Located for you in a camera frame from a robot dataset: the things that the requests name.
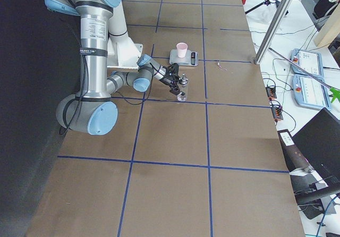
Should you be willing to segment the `aluminium frame post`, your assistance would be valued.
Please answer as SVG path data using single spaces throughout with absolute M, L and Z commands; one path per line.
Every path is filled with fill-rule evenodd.
M 254 63 L 255 64 L 260 64 L 260 62 L 262 61 L 266 50 L 269 48 L 270 43 L 272 41 L 272 39 L 275 36 L 275 33 L 283 19 L 283 17 L 285 16 L 286 11 L 288 10 L 288 7 L 290 6 L 292 0 L 281 0 L 280 5 L 270 23 L 270 26 L 265 34 L 265 37 L 263 38 L 263 41 L 258 49 L 258 52 L 255 56 L 254 59 Z

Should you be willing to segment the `wooden board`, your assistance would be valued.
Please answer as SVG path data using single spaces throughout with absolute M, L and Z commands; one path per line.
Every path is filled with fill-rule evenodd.
M 340 32 L 340 23 L 339 23 L 339 12 L 340 6 L 339 4 L 333 11 L 332 15 L 326 21 L 324 26 L 321 28 L 319 33 L 314 39 L 314 44 L 317 47 L 325 46 L 330 43 L 339 35 Z

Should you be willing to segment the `black laptop computer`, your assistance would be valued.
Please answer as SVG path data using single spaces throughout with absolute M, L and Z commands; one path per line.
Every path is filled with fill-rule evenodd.
M 339 182 L 339 120 L 328 109 L 320 110 L 293 141 L 326 183 Z

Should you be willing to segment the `lower teach pendant tablet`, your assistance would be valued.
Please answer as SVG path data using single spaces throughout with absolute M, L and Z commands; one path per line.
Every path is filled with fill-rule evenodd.
M 331 102 L 327 89 L 315 79 L 295 74 L 292 80 L 294 99 L 298 105 L 312 109 L 327 108 L 331 110 Z

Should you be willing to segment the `black box white label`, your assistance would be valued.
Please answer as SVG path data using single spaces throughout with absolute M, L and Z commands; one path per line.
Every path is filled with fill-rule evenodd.
M 311 173 L 314 168 L 294 143 L 289 130 L 284 129 L 277 132 L 288 170 L 290 172 L 302 170 L 306 173 Z

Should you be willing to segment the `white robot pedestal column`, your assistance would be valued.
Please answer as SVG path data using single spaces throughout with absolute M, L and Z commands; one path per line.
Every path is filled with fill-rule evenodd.
M 113 15 L 106 21 L 107 67 L 137 69 L 143 45 L 135 44 L 128 34 L 122 2 L 113 8 Z

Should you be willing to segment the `teach pendant tablet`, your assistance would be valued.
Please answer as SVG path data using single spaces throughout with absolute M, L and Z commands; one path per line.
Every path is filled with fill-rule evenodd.
M 322 55 L 320 53 L 295 48 L 291 52 L 291 61 L 315 77 L 324 77 Z
M 327 89 L 315 79 L 295 74 L 292 80 L 294 99 L 298 105 L 312 109 L 327 108 L 331 110 L 331 102 Z

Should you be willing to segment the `grabber stick green tip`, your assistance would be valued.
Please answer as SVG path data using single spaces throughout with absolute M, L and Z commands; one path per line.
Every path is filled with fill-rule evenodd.
M 326 84 L 324 81 L 321 81 L 320 79 L 318 79 L 317 77 L 315 77 L 313 74 L 305 71 L 304 69 L 302 69 L 299 65 L 297 65 L 296 63 L 294 63 L 293 61 L 291 61 L 290 59 L 286 58 L 285 56 L 283 56 L 282 54 L 280 54 L 279 52 L 275 51 L 274 49 L 272 49 L 271 47 L 268 48 L 271 52 L 275 53 L 276 55 L 280 56 L 281 58 L 283 58 L 284 60 L 288 61 L 290 64 L 292 64 L 293 66 L 295 66 L 298 70 L 300 70 L 301 72 L 303 72 L 304 74 L 308 75 L 309 77 L 315 79 L 317 82 L 319 82 L 321 85 L 323 85 L 324 87 L 326 87 L 327 89 L 329 89 L 332 94 L 333 94 L 333 98 L 331 100 L 331 103 L 333 103 L 335 101 L 335 99 L 337 99 L 339 101 L 339 89 L 332 87 L 328 84 Z

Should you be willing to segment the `grey digital kitchen scale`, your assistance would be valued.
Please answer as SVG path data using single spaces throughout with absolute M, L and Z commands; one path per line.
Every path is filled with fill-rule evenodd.
M 176 63 L 180 66 L 197 66 L 198 60 L 198 52 L 187 50 L 186 55 L 183 58 L 180 58 L 177 55 L 177 50 L 172 49 L 170 53 L 169 63 Z

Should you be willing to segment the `upper teach pendant tablet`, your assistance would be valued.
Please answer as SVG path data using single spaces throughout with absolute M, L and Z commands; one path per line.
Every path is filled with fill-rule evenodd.
M 320 53 L 295 48 L 291 52 L 291 61 L 315 77 L 324 77 L 322 55 Z

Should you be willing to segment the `pink plastic cup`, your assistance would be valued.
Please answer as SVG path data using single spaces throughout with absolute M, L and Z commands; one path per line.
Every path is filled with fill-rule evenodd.
M 176 44 L 177 56 L 179 58 L 184 58 L 186 56 L 188 45 L 186 43 L 180 42 Z

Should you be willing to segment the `orange connector board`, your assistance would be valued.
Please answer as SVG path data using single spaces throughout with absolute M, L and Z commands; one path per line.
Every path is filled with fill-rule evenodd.
M 266 87 L 266 93 L 267 93 L 267 96 L 268 96 L 269 100 L 275 100 L 277 98 L 277 96 L 276 96 L 276 87 L 267 86 Z
M 282 109 L 281 106 L 278 106 L 278 105 L 272 106 L 272 114 L 273 114 L 273 118 L 276 122 L 283 120 L 282 111 L 283 111 L 283 109 Z

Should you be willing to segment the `glass sauce bottle metal spout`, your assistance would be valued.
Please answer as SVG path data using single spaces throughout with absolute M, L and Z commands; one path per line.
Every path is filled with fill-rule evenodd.
M 189 78 L 185 72 L 183 72 L 182 76 L 179 78 L 178 83 L 180 93 L 177 95 L 177 100 L 186 101 L 188 98 Z

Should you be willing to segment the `brown paper table cover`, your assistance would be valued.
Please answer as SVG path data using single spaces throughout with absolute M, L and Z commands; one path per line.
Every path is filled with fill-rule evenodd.
M 186 102 L 130 87 L 104 136 L 69 131 L 27 236 L 304 236 L 241 0 L 123 0 L 161 64 L 198 52 Z

